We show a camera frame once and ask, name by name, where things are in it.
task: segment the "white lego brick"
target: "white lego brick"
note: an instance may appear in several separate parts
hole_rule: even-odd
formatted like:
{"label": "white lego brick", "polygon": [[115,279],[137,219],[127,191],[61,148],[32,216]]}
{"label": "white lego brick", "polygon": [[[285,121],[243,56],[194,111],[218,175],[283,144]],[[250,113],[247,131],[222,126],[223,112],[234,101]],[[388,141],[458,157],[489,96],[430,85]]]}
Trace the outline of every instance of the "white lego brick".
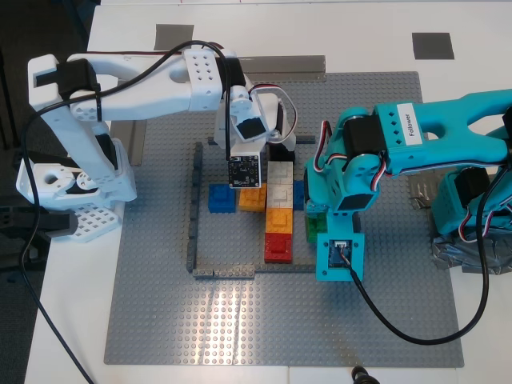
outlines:
{"label": "white lego brick", "polygon": [[267,184],[294,184],[294,164],[292,162],[268,162]]}
{"label": "white lego brick", "polygon": [[286,186],[281,184],[267,184],[266,206],[269,208],[293,208],[293,186]]}

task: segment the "green lego brick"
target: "green lego brick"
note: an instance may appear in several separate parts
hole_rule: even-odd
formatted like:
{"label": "green lego brick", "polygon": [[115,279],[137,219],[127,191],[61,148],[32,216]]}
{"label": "green lego brick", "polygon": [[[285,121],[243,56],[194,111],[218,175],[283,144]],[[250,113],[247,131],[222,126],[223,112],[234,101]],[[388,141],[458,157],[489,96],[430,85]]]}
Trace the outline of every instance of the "green lego brick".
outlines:
{"label": "green lego brick", "polygon": [[317,234],[327,232],[327,216],[326,214],[316,214],[313,217],[307,215],[306,218],[306,239],[307,242],[316,243]]}

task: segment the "blue lego brick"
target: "blue lego brick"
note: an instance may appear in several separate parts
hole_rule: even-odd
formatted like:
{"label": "blue lego brick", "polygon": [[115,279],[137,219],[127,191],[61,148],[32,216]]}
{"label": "blue lego brick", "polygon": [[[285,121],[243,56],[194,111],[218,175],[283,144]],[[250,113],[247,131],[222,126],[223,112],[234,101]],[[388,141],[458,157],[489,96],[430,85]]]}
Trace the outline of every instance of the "blue lego brick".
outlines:
{"label": "blue lego brick", "polygon": [[294,182],[294,210],[304,210],[304,181]]}
{"label": "blue lego brick", "polygon": [[210,184],[208,210],[212,214],[233,214],[236,211],[236,192],[227,184]]}

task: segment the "dark square marker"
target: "dark square marker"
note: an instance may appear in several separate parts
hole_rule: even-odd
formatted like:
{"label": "dark square marker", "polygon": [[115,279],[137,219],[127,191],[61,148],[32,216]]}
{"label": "dark square marker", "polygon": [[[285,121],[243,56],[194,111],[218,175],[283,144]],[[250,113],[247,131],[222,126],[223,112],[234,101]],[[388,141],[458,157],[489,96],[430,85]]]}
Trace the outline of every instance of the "dark square marker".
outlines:
{"label": "dark square marker", "polygon": [[413,33],[416,60],[454,60],[449,33]]}

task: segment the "red lego brick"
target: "red lego brick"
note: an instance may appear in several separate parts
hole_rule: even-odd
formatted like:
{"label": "red lego brick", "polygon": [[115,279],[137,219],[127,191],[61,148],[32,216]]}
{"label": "red lego brick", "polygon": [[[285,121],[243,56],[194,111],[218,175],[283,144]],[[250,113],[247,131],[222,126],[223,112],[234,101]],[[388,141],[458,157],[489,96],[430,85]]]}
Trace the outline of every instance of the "red lego brick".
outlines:
{"label": "red lego brick", "polygon": [[265,234],[265,262],[291,263],[292,234]]}

